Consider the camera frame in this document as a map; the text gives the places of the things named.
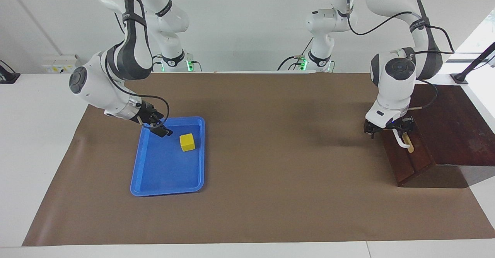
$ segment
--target white wall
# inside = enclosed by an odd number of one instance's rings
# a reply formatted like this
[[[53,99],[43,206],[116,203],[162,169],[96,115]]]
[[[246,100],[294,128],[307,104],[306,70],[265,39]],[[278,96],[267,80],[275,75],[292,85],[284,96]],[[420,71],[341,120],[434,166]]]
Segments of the white wall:
[[[191,27],[180,34],[184,48],[205,70],[274,70],[285,59],[300,54],[311,35],[304,27],[308,13],[328,8],[328,0],[173,0],[191,17]],[[21,0],[63,54],[83,59],[122,39],[113,13],[97,0]],[[459,46],[495,7],[495,0],[423,0],[433,25],[444,27]],[[16,0],[0,0],[0,58],[22,72],[40,72],[42,54],[56,54],[36,24]],[[357,31],[384,20],[356,0]],[[368,70],[376,52],[412,46],[407,25],[391,21],[364,37],[335,34],[337,71]],[[441,32],[440,48],[447,50]]]

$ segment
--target robotic arm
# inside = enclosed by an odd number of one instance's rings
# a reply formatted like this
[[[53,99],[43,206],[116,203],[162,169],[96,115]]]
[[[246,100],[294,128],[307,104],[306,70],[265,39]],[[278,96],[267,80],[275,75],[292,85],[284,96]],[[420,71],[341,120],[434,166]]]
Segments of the robotic arm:
[[[70,89],[91,105],[104,109],[104,113],[108,116],[139,123],[143,127],[150,128],[152,133],[160,137],[170,136],[172,131],[163,125],[164,115],[142,99],[142,97],[162,98],[135,94],[125,87],[124,82],[145,79],[152,72],[154,62],[147,35],[149,26],[145,11],[146,4],[150,6],[150,11],[161,6],[156,13],[148,15],[148,19],[156,26],[151,27],[152,32],[157,34],[161,33],[160,29],[168,29],[172,34],[174,31],[185,31],[189,25],[187,15],[178,7],[173,7],[171,0],[99,1],[115,13],[122,14],[125,39],[108,50],[94,54],[87,64],[77,68],[69,79]],[[168,61],[167,66],[182,68],[180,64],[183,58],[177,59],[174,53],[179,50],[180,41],[176,36],[166,41],[159,40],[160,48],[165,51],[162,52],[163,59],[169,56],[170,59],[177,60],[173,65]],[[179,57],[181,52],[184,52],[182,48],[178,53]]]
[[[325,71],[334,47],[329,33],[352,31],[362,36],[371,32],[359,34],[354,31],[357,19],[351,15],[353,1],[331,0],[332,9],[318,10],[308,17],[307,26],[314,36],[307,58],[309,69]],[[403,131],[398,119],[409,108],[415,80],[430,79],[438,73],[443,64],[441,52],[421,0],[366,0],[366,4],[373,13],[406,22],[415,47],[381,52],[371,61],[371,80],[378,87],[379,94],[366,114],[365,131],[371,135],[385,128]],[[411,125],[411,120],[408,119],[407,124]],[[398,133],[396,138],[401,147],[407,147],[401,143]]]

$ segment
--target white table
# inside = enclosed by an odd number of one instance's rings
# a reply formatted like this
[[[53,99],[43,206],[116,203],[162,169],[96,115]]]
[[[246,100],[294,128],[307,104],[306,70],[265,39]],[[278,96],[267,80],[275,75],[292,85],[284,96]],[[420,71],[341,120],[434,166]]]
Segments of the white table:
[[[0,85],[0,258],[9,257],[349,257],[493,258],[495,239],[415,242],[329,242],[282,244],[159,244],[29,247],[21,244],[72,140],[86,104],[68,88],[69,75],[23,74]],[[453,84],[444,75],[437,84]],[[495,119],[465,86],[495,130]],[[495,225],[495,178],[471,187]]]

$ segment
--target wall outlet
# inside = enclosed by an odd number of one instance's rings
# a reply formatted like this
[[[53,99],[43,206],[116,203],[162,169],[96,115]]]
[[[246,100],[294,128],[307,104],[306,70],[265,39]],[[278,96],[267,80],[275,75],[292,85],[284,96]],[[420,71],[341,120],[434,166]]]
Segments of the wall outlet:
[[[43,59],[46,73],[73,73],[80,65],[77,55],[45,56]]]

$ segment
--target black cable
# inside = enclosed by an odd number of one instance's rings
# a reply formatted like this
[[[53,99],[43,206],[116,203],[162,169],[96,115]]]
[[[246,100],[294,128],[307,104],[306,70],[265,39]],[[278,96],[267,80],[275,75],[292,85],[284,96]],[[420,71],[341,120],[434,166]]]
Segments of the black cable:
[[[203,72],[203,67],[201,66],[201,63],[200,62],[198,62],[198,61],[192,61],[191,64],[198,64],[198,65],[200,65],[200,70],[201,70],[201,72]]]
[[[444,28],[442,27],[437,27],[437,26],[432,26],[432,25],[425,25],[426,27],[428,28],[432,28],[432,29],[439,29],[440,31],[444,32],[445,34],[445,37],[447,38],[447,41],[449,42],[449,47],[451,48],[451,51],[452,53],[456,53],[456,51],[454,50],[454,47],[452,46],[452,41],[451,41],[451,38],[449,36],[449,34],[447,33],[447,31],[445,31]]]
[[[167,115],[165,116],[165,119],[163,121],[160,120],[160,123],[157,124],[156,126],[154,127],[147,127],[145,126],[144,124],[142,125],[142,127],[146,128],[146,129],[156,129],[156,128],[159,128],[161,126],[163,126],[165,124],[165,122],[167,121],[168,119],[168,116],[170,115],[170,105],[168,105],[168,102],[166,100],[164,100],[162,97],[159,97],[159,96],[149,96],[149,95],[146,95],[146,94],[134,94],[132,92],[127,92],[125,89],[122,89],[119,85],[117,85],[117,83],[115,83],[115,81],[113,80],[112,76],[110,76],[110,72],[108,71],[108,59],[105,57],[105,70],[106,70],[106,75],[108,76],[108,78],[110,79],[110,82],[112,82],[112,84],[117,88],[119,89],[121,92],[125,93],[125,94],[128,94],[130,96],[138,96],[138,97],[147,97],[147,98],[156,98],[156,99],[159,99],[161,101],[163,101],[165,103],[165,105],[167,106]]]
[[[350,30],[354,33],[354,34],[357,34],[358,36],[364,36],[365,34],[369,34],[371,32],[373,32],[374,30],[378,29],[379,27],[383,26],[386,22],[389,22],[390,20],[394,19],[395,17],[398,17],[398,16],[401,16],[403,14],[412,14],[412,11],[404,11],[404,12],[401,12],[401,13],[397,13],[396,15],[392,16],[392,17],[389,17],[387,20],[385,20],[384,22],[381,22],[380,25],[374,27],[373,29],[370,29],[368,32],[364,32],[362,34],[354,31],[354,29],[352,28],[352,25],[350,24],[350,13],[347,14],[347,23],[349,25],[349,28]]]
[[[347,16],[347,23],[349,25],[350,30],[354,34],[357,34],[358,36],[364,36],[365,34],[369,34],[369,33],[373,32],[374,30],[378,29],[379,27],[383,26],[385,23],[389,22],[390,20],[394,19],[395,17],[401,16],[403,14],[412,14],[412,12],[411,11],[404,11],[404,12],[401,12],[401,13],[397,13],[396,15],[389,17],[384,22],[381,22],[380,25],[378,25],[378,26],[374,27],[373,29],[370,29],[368,32],[364,32],[362,34],[354,31],[354,29],[352,28],[352,25],[350,24],[350,15]]]
[[[418,79],[418,78],[416,78],[416,80],[421,81],[421,82],[423,82],[425,84],[428,84],[431,87],[433,87],[433,89],[435,89],[435,95],[433,96],[433,98],[431,99],[431,101],[427,105],[424,105],[424,106],[421,106],[421,107],[418,107],[418,108],[409,108],[408,109],[409,111],[412,111],[412,110],[422,110],[422,109],[428,108],[430,105],[433,104],[433,102],[435,101],[435,99],[437,99],[437,97],[438,97],[438,88],[437,88],[437,86],[433,85],[432,83],[430,83],[430,82],[428,82],[426,80],[422,80],[422,79]]]
[[[441,27],[437,27],[437,26],[432,26],[432,25],[425,25],[425,27],[432,28],[432,29],[439,29],[440,31],[444,32],[445,37],[447,38],[447,41],[449,42],[449,47],[451,48],[451,52],[437,51],[437,50],[424,50],[424,51],[414,52],[415,54],[437,53],[437,54],[453,55],[456,53],[456,51],[454,50],[454,47],[452,46],[451,38],[450,38],[449,34],[447,33],[447,31],[445,31],[445,29],[443,29]]]
[[[288,67],[288,70],[290,70],[290,68],[292,68],[292,66],[294,66],[294,68],[292,70],[295,70],[295,68],[297,68],[297,66],[301,65],[301,63],[294,63],[294,64],[291,64],[289,67]]]
[[[483,65],[481,65],[477,68],[474,68],[473,70],[481,69],[482,67],[486,66],[489,62],[491,62],[494,58],[495,58],[495,55],[490,60],[488,60],[486,63],[484,63]]]
[[[13,73],[15,73],[15,70],[14,70],[11,66],[9,66],[9,64],[7,64],[6,62],[4,62],[4,61],[2,61],[2,60],[0,60],[0,62],[2,62],[2,63],[3,63],[4,65],[6,65],[6,66],[7,66],[7,67],[8,67],[8,68],[9,68],[9,69],[13,72]]]
[[[115,19],[117,19],[117,22],[119,24],[120,30],[122,31],[122,34],[125,34],[124,29],[122,28],[122,24],[120,24],[120,20],[119,20],[119,17],[117,16],[117,13],[114,12],[113,14],[115,14]]]
[[[283,66],[283,64],[285,64],[287,61],[289,61],[290,59],[297,59],[295,56],[292,56],[292,57],[288,57],[287,59],[285,59],[279,66],[279,68],[277,69],[277,71],[279,71],[281,69],[281,67]]]
[[[301,53],[301,55],[302,55],[302,56],[304,56],[304,53],[306,53],[306,50],[309,48],[309,45],[310,45],[310,44],[311,44],[311,42],[313,41],[313,38],[314,38],[314,37],[312,37],[312,38],[309,40],[308,45],[306,45],[306,48],[304,48],[303,52]]]

